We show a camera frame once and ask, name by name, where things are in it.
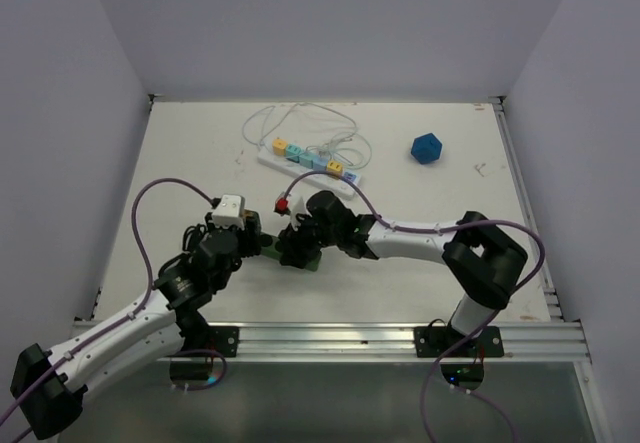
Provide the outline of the blue plug adapter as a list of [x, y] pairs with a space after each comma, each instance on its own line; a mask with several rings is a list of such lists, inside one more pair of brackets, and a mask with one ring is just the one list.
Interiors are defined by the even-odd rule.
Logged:
[[416, 137], [413, 140], [410, 154], [420, 164], [437, 161], [442, 153], [442, 142], [433, 133]]

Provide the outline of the green power strip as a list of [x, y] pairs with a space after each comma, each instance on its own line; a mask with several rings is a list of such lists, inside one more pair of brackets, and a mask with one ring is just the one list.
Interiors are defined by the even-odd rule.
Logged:
[[294, 260], [284, 252], [284, 247], [277, 236], [262, 233], [259, 237], [261, 247], [260, 255], [278, 262], [281, 266], [294, 267], [310, 272], [316, 272], [319, 268], [322, 254], [308, 260]]

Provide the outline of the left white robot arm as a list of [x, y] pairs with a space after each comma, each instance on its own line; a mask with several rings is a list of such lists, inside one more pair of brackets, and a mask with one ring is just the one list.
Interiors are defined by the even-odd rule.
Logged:
[[194, 228], [185, 252], [167, 262], [150, 290], [85, 333], [48, 350], [34, 343], [18, 356], [10, 384], [29, 433], [39, 440], [68, 428], [83, 401], [122, 370], [164, 356], [213, 354], [206, 319], [200, 314], [223, 290], [243, 259], [261, 251], [259, 215], [217, 212]]

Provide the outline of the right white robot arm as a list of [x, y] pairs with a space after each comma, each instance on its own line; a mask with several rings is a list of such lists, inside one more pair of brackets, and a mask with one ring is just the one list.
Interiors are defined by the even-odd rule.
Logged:
[[274, 212], [289, 218], [278, 235], [280, 264], [303, 269], [336, 247], [354, 259], [405, 258], [445, 265], [464, 291], [445, 332], [451, 352], [468, 355], [481, 343], [480, 326], [506, 308], [528, 260], [526, 251], [484, 215], [468, 211], [445, 232], [384, 223], [374, 214], [354, 214], [328, 190], [304, 200], [276, 199]]

